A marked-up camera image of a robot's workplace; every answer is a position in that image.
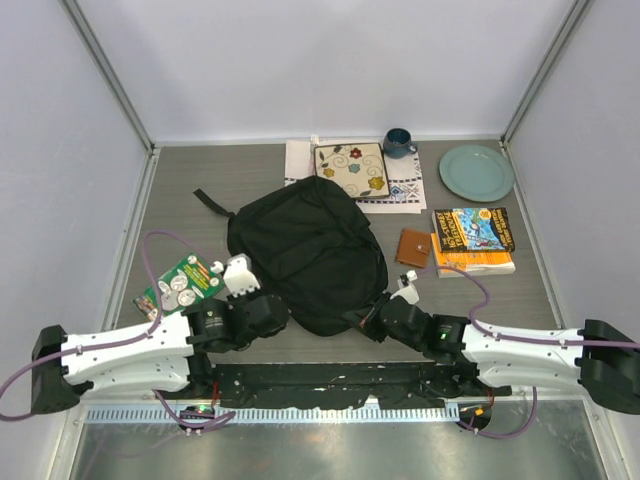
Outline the green coin collecting book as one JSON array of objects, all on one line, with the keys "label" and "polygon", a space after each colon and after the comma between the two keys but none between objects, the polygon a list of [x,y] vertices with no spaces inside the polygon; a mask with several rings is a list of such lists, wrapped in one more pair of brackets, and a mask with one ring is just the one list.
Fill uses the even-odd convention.
[{"label": "green coin collecting book", "polygon": [[137,311],[150,322],[156,320],[159,311],[167,317],[216,296],[224,283],[201,256],[191,252],[157,279],[157,288],[160,301],[153,286],[132,299]]}]

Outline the black student backpack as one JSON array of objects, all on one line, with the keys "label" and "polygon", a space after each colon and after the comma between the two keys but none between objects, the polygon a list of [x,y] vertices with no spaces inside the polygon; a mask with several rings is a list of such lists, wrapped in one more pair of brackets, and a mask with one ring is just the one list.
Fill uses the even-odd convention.
[{"label": "black student backpack", "polygon": [[388,292],[388,269],[370,222],[335,183],[307,177],[233,213],[203,190],[195,196],[227,218],[227,248],[246,254],[268,293],[307,331],[329,337],[351,327],[345,312]]}]

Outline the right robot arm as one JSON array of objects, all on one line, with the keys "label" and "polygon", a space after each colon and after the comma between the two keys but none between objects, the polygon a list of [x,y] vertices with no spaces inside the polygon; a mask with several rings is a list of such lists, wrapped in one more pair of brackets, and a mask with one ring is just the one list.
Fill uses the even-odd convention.
[{"label": "right robot arm", "polygon": [[451,380],[465,395],[484,386],[578,390],[608,410],[639,412],[639,345],[601,320],[565,330],[501,327],[428,314],[390,295],[344,319],[373,340],[392,338],[428,360],[456,365]]}]

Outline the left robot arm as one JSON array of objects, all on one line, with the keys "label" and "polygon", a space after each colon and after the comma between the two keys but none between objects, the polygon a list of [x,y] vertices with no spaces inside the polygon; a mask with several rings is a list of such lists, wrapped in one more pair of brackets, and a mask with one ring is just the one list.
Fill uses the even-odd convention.
[{"label": "left robot arm", "polygon": [[289,310],[274,295],[209,298],[147,324],[72,335],[44,328],[32,351],[33,415],[69,410],[82,399],[185,392],[205,397],[213,385],[211,353],[243,349],[284,329]]}]

